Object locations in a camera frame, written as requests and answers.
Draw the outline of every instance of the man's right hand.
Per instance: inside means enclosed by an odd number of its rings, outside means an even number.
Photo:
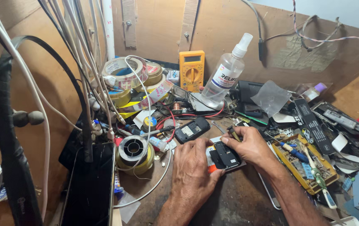
[[[233,139],[232,134],[227,132],[221,138],[225,145],[234,149],[243,160],[253,164],[260,173],[269,172],[274,166],[278,167],[279,161],[256,128],[238,126],[234,130],[243,137],[242,142]]]

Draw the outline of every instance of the black box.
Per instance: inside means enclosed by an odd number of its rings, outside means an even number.
[[[311,144],[315,144],[316,148],[322,155],[333,154],[335,150],[332,147],[328,137],[312,113],[308,103],[304,99],[294,100],[289,106],[295,121],[298,123],[303,136]]]

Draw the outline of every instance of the wooden work surface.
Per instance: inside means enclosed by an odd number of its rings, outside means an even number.
[[[222,132],[212,125],[210,120],[208,121],[212,127],[202,137],[211,139],[221,136]],[[218,122],[223,129],[232,125],[231,119],[221,119]],[[165,167],[162,167],[161,164],[165,162],[167,167],[168,158],[169,153],[159,161],[154,161],[152,168],[139,176],[140,178],[151,178],[152,180],[138,179],[135,176],[120,173],[122,187],[133,197],[141,197],[161,178],[165,170]],[[122,222],[123,225],[148,226],[153,224],[170,193],[172,163],[173,159],[171,159],[167,174],[161,183],[153,192],[140,201],[141,205],[128,224]],[[247,164],[227,172],[220,178],[213,194],[194,216],[190,225],[267,226],[287,225],[287,221],[283,212],[273,207],[255,168]]]

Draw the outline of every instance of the spray bottle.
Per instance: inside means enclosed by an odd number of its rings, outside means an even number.
[[[201,99],[206,105],[217,109],[222,107],[225,95],[245,68],[242,58],[252,38],[251,34],[245,33],[231,54],[223,54],[220,57],[202,92]]]

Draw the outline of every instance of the black plastic case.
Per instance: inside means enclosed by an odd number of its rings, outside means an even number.
[[[175,136],[177,141],[183,144],[187,141],[200,137],[208,130],[210,130],[210,124],[207,120],[203,117],[197,117],[195,120],[188,122],[179,129],[176,129]]]

